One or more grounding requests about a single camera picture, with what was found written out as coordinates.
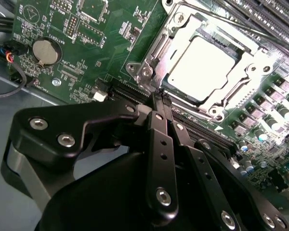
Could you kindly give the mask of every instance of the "motherboard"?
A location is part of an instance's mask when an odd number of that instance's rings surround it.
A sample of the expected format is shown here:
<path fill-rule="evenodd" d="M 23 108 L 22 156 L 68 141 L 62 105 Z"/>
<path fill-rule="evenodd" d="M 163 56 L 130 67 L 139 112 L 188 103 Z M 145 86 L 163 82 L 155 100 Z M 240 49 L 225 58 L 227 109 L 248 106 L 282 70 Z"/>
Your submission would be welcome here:
<path fill-rule="evenodd" d="M 34 87 L 66 103 L 163 89 L 192 139 L 235 144 L 241 174 L 289 200 L 289 1 L 19 0 L 13 39 Z"/>

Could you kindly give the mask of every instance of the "black metal arm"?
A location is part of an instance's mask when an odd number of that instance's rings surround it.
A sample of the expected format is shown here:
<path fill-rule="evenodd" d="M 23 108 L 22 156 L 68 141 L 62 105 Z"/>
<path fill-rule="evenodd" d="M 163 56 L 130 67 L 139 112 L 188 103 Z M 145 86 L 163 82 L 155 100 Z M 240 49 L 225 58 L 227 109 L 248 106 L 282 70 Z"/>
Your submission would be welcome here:
<path fill-rule="evenodd" d="M 37 230 L 289 231 L 225 158 L 229 150 L 192 142 L 163 92 L 147 105 L 109 101 L 14 116 L 1 172 L 43 211 Z M 120 145 L 129 153 L 75 181 L 78 159 Z"/>

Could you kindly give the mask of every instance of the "black cable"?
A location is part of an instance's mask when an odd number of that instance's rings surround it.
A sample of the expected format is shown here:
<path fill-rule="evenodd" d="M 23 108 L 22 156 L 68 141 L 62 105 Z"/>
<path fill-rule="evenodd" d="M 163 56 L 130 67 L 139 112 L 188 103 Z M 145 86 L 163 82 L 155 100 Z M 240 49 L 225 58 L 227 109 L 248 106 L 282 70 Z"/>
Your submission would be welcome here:
<path fill-rule="evenodd" d="M 0 32 L 11 33 L 12 30 L 13 30 L 12 25 L 0 25 Z"/>
<path fill-rule="evenodd" d="M 272 42 L 275 42 L 275 43 L 277 43 L 277 44 L 279 44 L 279 45 L 281 45 L 281 46 L 284 46 L 285 48 L 289 49 L 289 44 L 287 44 L 286 42 L 284 42 L 284 41 L 282 41 L 282 40 L 280 40 L 280 39 L 274 38 L 273 36 L 268 35 L 268 34 L 266 34 L 266 33 L 264 33 L 264 32 L 261 32 L 261 31 L 259 31 L 259 30 L 252 29 L 252 28 L 250 28 L 250 27 L 248 27 L 248 26 L 245 26 L 245 25 L 243 25 L 243 24 L 234 22 L 234 21 L 232 21 L 232 20 L 230 20 L 230 19 L 228 19 L 228 18 L 219 16 L 218 14 L 212 13 L 212 12 L 210 12 L 210 11 L 206 11 L 206 10 L 204 10 L 204 9 L 202 9 L 202 8 L 199 8 L 199 7 L 197 7 L 197 6 L 194 6 L 194 5 L 189 4 L 189 3 L 187 3 L 187 2 L 182 3 L 182 5 L 187 6 L 187 7 L 190 7 L 190 8 L 192 8 L 192 9 L 195 9 L 195 10 L 201 12 L 201 13 L 204 13 L 204 14 L 206 14 L 206 15 L 209 15 L 209 16 L 211 16 L 211 17 L 213 17 L 213 18 L 216 18 L 216 19 L 218 19 L 218 20 L 221 20 L 221 21 L 223 21 L 223 22 L 226 22 L 226 23 L 229 23 L 229 24 L 231 24 L 231 25 L 234 25 L 234 26 L 236 26 L 236 27 L 238 27 L 238 28 L 241 28 L 241 29 L 246 30 L 246 31 L 248 31 L 248 32 L 250 32 L 250 33 L 253 33 L 253 34 L 255 34 L 255 35 L 258 35 L 259 37 L 266 38 L 266 39 L 268 39 L 268 40 L 270 40 L 270 41 L 272 41 Z"/>
<path fill-rule="evenodd" d="M 21 67 L 16 64 L 16 63 L 11 63 L 12 67 L 14 67 L 18 72 L 19 74 L 21 75 L 22 77 L 22 82 L 21 84 L 14 90 L 10 91 L 10 92 L 7 92 L 7 93 L 3 93 L 3 94 L 0 94 L 0 99 L 2 98 L 6 98 L 6 97 L 9 97 L 9 96 L 12 96 L 14 94 L 16 94 L 17 92 L 19 92 L 27 83 L 27 77 L 24 73 L 24 71 L 21 69 Z"/>
<path fill-rule="evenodd" d="M 15 4 L 11 0 L 0 0 L 0 5 L 11 13 L 15 12 Z"/>
<path fill-rule="evenodd" d="M 1 23 L 1 24 L 12 25 L 12 24 L 14 23 L 14 19 L 12 19 L 12 18 L 0 17 L 0 23 Z"/>

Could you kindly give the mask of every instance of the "silver screw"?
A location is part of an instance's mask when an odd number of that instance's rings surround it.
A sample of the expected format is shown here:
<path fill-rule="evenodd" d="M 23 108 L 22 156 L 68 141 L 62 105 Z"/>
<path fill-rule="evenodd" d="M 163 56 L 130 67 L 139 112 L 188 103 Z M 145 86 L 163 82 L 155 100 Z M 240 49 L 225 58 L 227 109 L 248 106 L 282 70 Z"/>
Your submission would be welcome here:
<path fill-rule="evenodd" d="M 53 78 L 52 84 L 53 84 L 55 87 L 59 87 L 59 86 L 61 85 L 61 80 L 58 79 L 58 78 Z"/>
<path fill-rule="evenodd" d="M 150 72 L 147 71 L 147 70 L 145 70 L 145 71 L 143 71 L 143 75 L 144 75 L 145 77 L 149 77 L 149 76 L 150 76 Z"/>
<path fill-rule="evenodd" d="M 44 130 L 48 127 L 48 123 L 44 119 L 34 118 L 30 120 L 30 126 L 35 130 Z"/>
<path fill-rule="evenodd" d="M 163 117 L 160 114 L 156 114 L 155 116 L 156 116 L 157 119 L 163 120 Z"/>
<path fill-rule="evenodd" d="M 178 129 L 180 129 L 181 131 L 184 129 L 184 127 L 181 124 L 177 124 Z"/>
<path fill-rule="evenodd" d="M 63 147 L 70 148 L 70 147 L 74 146 L 75 139 L 71 135 L 62 134 L 58 137 L 58 142 Z"/>
<path fill-rule="evenodd" d="M 130 107 L 130 106 L 126 106 L 126 109 L 127 109 L 129 112 L 135 112 L 135 109 L 133 109 L 133 108 Z"/>
<path fill-rule="evenodd" d="M 183 26 L 185 23 L 185 14 L 182 12 L 176 13 L 176 15 L 173 17 L 173 21 L 177 26 Z"/>
<path fill-rule="evenodd" d="M 229 229 L 234 230 L 236 228 L 236 223 L 233 220 L 233 218 L 229 215 L 229 213 L 227 213 L 226 211 L 223 211 L 221 216 L 222 216 L 223 222 Z"/>
<path fill-rule="evenodd" d="M 278 222 L 278 224 L 283 227 L 284 229 L 286 228 L 285 223 L 283 222 L 282 219 L 280 219 L 278 216 L 275 216 L 275 220 Z"/>
<path fill-rule="evenodd" d="M 208 143 L 203 142 L 202 144 L 206 149 L 211 149 L 211 147 Z"/>
<path fill-rule="evenodd" d="M 275 224 L 273 222 L 273 220 L 266 214 L 263 215 L 264 221 L 266 222 L 266 224 L 271 227 L 272 229 L 275 228 Z"/>
<path fill-rule="evenodd" d="M 164 189 L 158 189 L 156 192 L 156 198 L 158 201 L 164 206 L 170 206 L 171 204 L 171 197 L 168 192 Z"/>

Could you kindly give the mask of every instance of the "circular logo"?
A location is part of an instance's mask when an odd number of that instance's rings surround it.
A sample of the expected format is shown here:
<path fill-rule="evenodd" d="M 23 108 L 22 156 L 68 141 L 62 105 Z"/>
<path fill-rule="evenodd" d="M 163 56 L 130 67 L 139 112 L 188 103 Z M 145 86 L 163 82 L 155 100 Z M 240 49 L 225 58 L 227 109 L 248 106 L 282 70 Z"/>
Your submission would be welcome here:
<path fill-rule="evenodd" d="M 30 23 L 37 23 L 39 21 L 39 12 L 34 6 L 25 6 L 23 9 L 23 15 Z"/>

